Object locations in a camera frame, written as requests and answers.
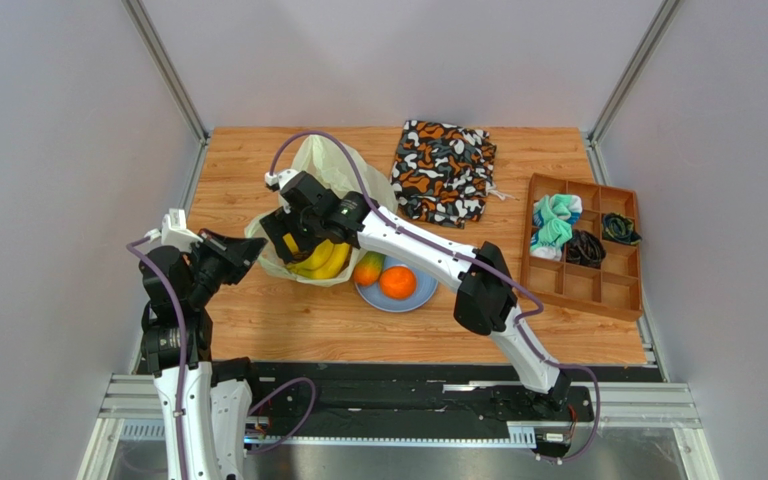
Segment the yellow banana bunch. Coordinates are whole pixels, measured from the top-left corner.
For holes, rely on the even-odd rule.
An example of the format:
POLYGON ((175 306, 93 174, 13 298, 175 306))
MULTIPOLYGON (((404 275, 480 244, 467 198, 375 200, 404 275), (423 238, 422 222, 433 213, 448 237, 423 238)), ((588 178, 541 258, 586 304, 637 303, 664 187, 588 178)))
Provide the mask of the yellow banana bunch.
POLYGON ((288 270, 312 280, 329 280, 337 277, 350 258, 352 247, 347 243, 333 244, 323 241, 306 260, 290 264, 288 270))

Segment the green orange mango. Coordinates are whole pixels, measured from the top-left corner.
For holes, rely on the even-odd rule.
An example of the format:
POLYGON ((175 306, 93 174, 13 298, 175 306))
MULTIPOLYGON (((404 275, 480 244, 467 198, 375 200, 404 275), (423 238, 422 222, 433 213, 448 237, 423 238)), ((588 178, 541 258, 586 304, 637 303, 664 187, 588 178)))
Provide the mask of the green orange mango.
POLYGON ((384 270, 384 254, 369 251, 356 264, 352 279, 360 286, 368 287, 375 284, 384 270))

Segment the orange tangerine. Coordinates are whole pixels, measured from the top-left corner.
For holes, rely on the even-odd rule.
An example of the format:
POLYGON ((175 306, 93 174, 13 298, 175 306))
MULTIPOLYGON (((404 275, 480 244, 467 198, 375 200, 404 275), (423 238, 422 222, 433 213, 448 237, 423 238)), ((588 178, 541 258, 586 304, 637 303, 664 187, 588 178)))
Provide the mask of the orange tangerine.
POLYGON ((407 266, 393 266, 384 270, 378 279, 380 291, 393 300, 406 300, 417 289, 417 277, 407 266))

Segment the pale green plastic bag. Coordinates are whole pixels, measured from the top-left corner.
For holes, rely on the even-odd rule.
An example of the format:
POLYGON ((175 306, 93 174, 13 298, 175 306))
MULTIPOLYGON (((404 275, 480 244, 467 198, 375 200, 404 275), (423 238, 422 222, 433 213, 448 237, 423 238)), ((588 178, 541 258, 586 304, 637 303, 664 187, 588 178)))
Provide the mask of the pale green plastic bag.
MULTIPOLYGON (((360 153, 348 146, 346 153, 354 160, 370 197, 380 205, 394 211, 398 201, 392 189, 389 177, 367 163, 360 153)), ((311 174, 324 187, 331 189, 337 196, 342 197, 351 191, 359 191, 359 181, 349 165, 345 152, 332 141, 318 135, 310 135, 300 144, 298 152, 292 161, 291 168, 311 174)), ((298 276, 287 269, 279 258, 276 248, 268 243, 257 260, 259 266, 271 277, 290 280, 302 284, 331 287, 352 279, 354 267, 366 253, 363 249, 354 249, 346 258, 342 271, 331 279, 315 280, 298 276)))

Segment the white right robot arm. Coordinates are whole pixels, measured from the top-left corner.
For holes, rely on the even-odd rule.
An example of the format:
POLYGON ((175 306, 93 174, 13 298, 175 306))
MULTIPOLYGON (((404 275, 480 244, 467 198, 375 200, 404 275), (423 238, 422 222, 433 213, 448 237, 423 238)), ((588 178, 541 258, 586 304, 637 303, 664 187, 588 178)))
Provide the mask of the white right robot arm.
POLYGON ((300 249, 329 240, 417 268, 455 292, 455 320, 489 337, 526 389, 550 394, 558 387, 560 365, 525 324, 529 314, 518 304, 525 289, 511 278, 496 245, 475 248, 449 241, 404 222, 364 188, 338 196, 304 171, 268 173, 265 184, 281 198, 280 209, 266 217, 265 229, 283 260, 290 258, 283 237, 291 234, 300 249))

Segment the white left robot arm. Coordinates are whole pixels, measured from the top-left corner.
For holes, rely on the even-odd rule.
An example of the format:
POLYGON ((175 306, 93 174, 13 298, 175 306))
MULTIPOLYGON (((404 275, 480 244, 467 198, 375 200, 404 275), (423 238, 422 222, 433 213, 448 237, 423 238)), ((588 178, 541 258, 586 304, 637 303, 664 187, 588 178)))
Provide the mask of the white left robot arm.
POLYGON ((141 352, 161 403, 171 479, 242 476, 256 369, 247 357, 214 362, 207 304, 245 277, 266 244, 203 229, 147 253, 127 247, 148 295, 141 352))

